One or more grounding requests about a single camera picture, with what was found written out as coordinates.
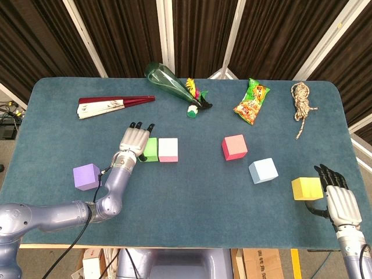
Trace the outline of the yellow foam cube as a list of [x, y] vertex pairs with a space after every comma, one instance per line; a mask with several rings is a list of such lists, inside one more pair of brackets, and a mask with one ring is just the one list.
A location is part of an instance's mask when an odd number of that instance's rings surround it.
[[315, 201], [323, 198], [323, 189], [318, 177], [298, 177], [291, 181], [295, 201]]

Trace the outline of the folded red paper fan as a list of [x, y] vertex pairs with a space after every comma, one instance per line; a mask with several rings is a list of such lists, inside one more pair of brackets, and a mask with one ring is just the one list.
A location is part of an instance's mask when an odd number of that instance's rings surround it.
[[155, 101], [155, 97], [152, 95], [80, 98], [78, 100], [77, 115], [79, 119], [86, 119], [153, 101]]

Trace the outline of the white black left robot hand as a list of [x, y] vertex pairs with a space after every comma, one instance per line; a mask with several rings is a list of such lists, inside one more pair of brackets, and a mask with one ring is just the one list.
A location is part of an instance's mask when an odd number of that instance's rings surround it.
[[119, 145], [120, 151], [130, 151], [140, 161], [146, 162], [148, 158], [144, 155], [144, 150], [149, 140], [150, 134], [155, 126], [151, 123], [147, 129], [142, 129], [142, 122], [132, 122], [126, 129]]

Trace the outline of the green transparent bottle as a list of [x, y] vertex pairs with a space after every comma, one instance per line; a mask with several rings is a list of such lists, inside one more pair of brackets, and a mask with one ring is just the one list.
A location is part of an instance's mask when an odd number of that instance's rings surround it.
[[201, 102], [192, 96], [181, 80], [164, 64], [151, 62], [145, 69], [145, 76], [152, 84], [171, 95], [181, 98], [199, 108], [202, 107]]

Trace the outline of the lavender robot base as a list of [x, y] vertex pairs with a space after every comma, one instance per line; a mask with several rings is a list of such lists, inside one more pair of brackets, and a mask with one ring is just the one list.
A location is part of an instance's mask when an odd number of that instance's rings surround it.
[[229, 249], [124, 248], [116, 279], [233, 279]]

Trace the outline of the pale pink foam cube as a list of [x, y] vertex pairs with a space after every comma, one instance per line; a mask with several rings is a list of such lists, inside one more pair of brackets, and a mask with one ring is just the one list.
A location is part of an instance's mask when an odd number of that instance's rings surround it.
[[178, 162], [178, 139], [159, 138], [158, 157], [160, 162]]

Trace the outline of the black floor box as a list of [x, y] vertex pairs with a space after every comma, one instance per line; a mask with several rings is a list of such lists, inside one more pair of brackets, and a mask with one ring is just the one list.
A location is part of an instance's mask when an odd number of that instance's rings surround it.
[[14, 124], [0, 124], [0, 140], [14, 140], [17, 128]]

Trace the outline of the light blue foam cube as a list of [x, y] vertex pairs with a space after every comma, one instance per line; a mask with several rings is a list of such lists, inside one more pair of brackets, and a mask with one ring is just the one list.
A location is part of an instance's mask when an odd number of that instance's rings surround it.
[[270, 181], [278, 177], [278, 172], [272, 158], [254, 161], [249, 165], [254, 184]]

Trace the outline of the red foam cube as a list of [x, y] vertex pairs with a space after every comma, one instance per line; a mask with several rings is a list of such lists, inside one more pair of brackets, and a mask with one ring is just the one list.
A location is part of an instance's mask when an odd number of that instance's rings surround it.
[[224, 137], [221, 146], [226, 161], [241, 159], [248, 153], [248, 148], [242, 134]]

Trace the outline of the green orange snack bag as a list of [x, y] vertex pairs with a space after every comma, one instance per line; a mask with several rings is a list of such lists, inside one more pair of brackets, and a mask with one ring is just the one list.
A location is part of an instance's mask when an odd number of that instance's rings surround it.
[[248, 124], [254, 125], [270, 88], [253, 78], [248, 80], [248, 88], [241, 102], [233, 109]]

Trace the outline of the brown cardboard box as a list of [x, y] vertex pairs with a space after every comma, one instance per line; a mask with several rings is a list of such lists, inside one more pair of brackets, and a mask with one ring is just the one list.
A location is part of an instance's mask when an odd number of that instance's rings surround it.
[[278, 249], [243, 249], [247, 279], [284, 279]]

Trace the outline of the green foam cube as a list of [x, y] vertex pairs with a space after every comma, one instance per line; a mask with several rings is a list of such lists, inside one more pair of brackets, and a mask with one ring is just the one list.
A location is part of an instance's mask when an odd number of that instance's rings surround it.
[[158, 139], [155, 137], [149, 138], [143, 154], [139, 157], [141, 162], [157, 162], [158, 161]]

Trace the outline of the teal table mat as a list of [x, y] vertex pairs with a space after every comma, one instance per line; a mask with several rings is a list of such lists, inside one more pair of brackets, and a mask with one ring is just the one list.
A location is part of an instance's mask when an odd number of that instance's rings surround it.
[[[80, 244], [138, 247], [310, 248], [338, 247], [329, 220], [295, 201], [291, 181], [314, 177], [324, 164], [341, 173], [372, 242], [372, 208], [352, 148], [336, 86], [310, 81], [311, 112], [298, 134], [292, 81], [265, 80], [270, 88], [254, 125], [233, 111], [246, 80], [196, 81], [212, 108], [187, 116], [188, 104], [145, 78], [43, 78], [36, 82], [20, 126], [0, 204], [55, 205], [91, 201], [94, 191], [74, 187], [73, 169], [105, 168], [132, 122], [154, 123], [152, 136], [178, 139], [178, 162], [138, 162], [114, 218], [90, 225]], [[146, 96], [155, 101], [79, 119], [78, 100]], [[224, 137], [242, 134], [248, 153], [226, 161]], [[249, 165], [272, 158], [278, 177], [254, 184]]]

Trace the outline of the colourful feather shuttlecock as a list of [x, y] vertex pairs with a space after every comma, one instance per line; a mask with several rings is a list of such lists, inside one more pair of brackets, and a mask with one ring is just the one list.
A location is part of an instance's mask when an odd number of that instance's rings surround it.
[[200, 110], [209, 109], [213, 105], [206, 101], [208, 90], [201, 91], [196, 87], [195, 81], [192, 78], [187, 78], [185, 86], [189, 93], [191, 94], [193, 100], [198, 101], [198, 104], [189, 105], [187, 110], [187, 116], [190, 118], [196, 118]]

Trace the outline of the brown curtain screen panel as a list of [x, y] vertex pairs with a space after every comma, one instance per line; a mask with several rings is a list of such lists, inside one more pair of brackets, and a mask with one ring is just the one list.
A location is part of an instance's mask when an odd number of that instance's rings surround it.
[[172, 0], [62, 0], [101, 77], [174, 68]]
[[0, 83], [27, 103], [44, 77], [99, 77], [63, 0], [0, 0]]
[[294, 78], [332, 82], [350, 133], [372, 145], [372, 0], [343, 2], [325, 27]]
[[291, 80], [348, 0], [246, 0], [227, 65], [238, 79]]
[[246, 0], [156, 0], [162, 61], [178, 77], [226, 73]]

